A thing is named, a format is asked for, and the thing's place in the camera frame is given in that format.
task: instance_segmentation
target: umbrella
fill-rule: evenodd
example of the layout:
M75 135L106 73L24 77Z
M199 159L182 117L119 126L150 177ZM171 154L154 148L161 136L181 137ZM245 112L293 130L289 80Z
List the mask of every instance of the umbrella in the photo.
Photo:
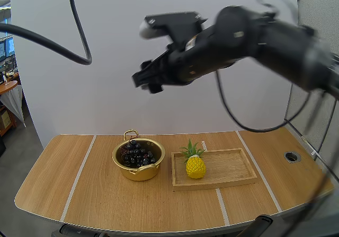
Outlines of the umbrella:
M21 109L22 105L22 86L18 85L10 91L1 95L0 101L6 106L12 113L14 113L24 126L23 113Z

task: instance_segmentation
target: wooden tray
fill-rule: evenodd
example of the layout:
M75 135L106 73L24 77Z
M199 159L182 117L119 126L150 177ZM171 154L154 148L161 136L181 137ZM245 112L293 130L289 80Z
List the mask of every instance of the wooden tray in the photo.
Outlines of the wooden tray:
M202 154L206 174L192 179L186 173L185 157L172 153L173 191L225 188L255 183L257 176L242 148L206 151Z

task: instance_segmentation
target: gray floor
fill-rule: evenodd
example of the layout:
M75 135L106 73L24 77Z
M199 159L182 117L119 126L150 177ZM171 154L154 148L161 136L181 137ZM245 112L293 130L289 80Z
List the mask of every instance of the gray floor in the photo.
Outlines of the gray floor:
M0 157L0 231L6 237L50 237L59 224L24 212L14 204L17 191L42 152L27 105L22 108L27 128L17 121L18 127L3 136L6 151Z

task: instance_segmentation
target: pot handle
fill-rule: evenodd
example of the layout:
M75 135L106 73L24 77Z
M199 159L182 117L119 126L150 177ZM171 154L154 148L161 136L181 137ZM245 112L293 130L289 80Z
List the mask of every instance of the pot handle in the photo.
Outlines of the pot handle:
M149 164L149 165L145 165L145 166L139 167L136 172L133 172L133 171L129 171L129 172L134 174L134 175L138 175L140 172L145 171L145 170L150 169L150 168L158 169L159 166L160 165Z
M137 136L139 136L138 131L136 131L135 129L129 129L123 134L123 140L124 141L126 141L126 134L131 133L131 132L134 132L134 133L136 133Z

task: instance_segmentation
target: computer monitor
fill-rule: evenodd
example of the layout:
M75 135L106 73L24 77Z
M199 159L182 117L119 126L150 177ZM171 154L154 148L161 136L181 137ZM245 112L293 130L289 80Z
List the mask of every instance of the computer monitor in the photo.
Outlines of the computer monitor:
M13 38L6 39L6 58L14 54L15 54L15 51L14 51Z
M5 41L0 42L0 61L6 59L6 43Z

